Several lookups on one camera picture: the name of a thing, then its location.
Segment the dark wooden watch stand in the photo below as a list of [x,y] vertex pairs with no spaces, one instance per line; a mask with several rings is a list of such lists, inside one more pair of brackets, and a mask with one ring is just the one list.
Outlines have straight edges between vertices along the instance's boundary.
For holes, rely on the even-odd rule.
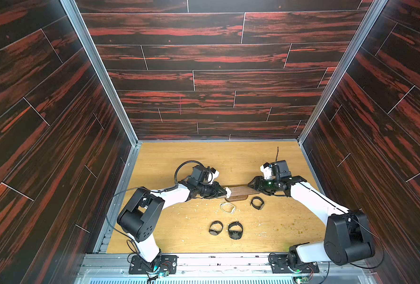
[[243,186],[231,186],[229,187],[231,189],[231,197],[228,199],[225,199],[227,202],[236,202],[236,201],[244,201],[248,198],[250,195],[257,195],[259,194],[258,191],[250,188],[249,186],[243,185]]

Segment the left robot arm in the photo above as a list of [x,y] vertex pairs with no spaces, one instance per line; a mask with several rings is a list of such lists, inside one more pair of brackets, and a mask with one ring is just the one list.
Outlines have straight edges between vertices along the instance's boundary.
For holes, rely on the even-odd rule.
[[218,176],[219,171],[216,169],[197,164],[189,176],[181,181],[176,179],[170,188],[156,191],[145,187],[136,188],[117,217],[122,233],[134,242],[137,249],[137,254],[133,256],[134,266],[148,274],[157,273],[162,266],[170,268],[162,260],[161,250],[153,236],[162,211],[198,197],[230,197],[231,190],[215,181]]

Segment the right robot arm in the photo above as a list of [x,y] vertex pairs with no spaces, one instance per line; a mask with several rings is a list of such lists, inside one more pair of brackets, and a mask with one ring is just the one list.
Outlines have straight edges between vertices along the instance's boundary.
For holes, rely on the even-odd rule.
[[339,266],[371,258],[376,248],[368,218],[361,210],[350,210],[321,194],[301,176],[293,176],[286,161],[265,163],[248,186],[269,196],[290,197],[307,207],[325,226],[324,240],[289,248],[288,267],[302,272],[315,262]]

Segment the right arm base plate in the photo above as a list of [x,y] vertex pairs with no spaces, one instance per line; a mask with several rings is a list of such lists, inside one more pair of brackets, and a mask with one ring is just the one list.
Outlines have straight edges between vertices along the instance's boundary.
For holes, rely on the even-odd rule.
[[271,270],[275,274],[280,273],[319,273],[319,267],[316,263],[303,263],[293,253],[270,253],[268,255],[268,262]]

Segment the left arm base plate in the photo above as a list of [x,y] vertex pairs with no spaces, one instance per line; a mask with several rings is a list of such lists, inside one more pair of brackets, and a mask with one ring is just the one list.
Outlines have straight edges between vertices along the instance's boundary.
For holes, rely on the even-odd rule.
[[158,275],[166,277],[174,275],[177,270],[177,255],[159,254],[152,262],[147,262],[139,255],[133,255],[128,273],[130,275]]

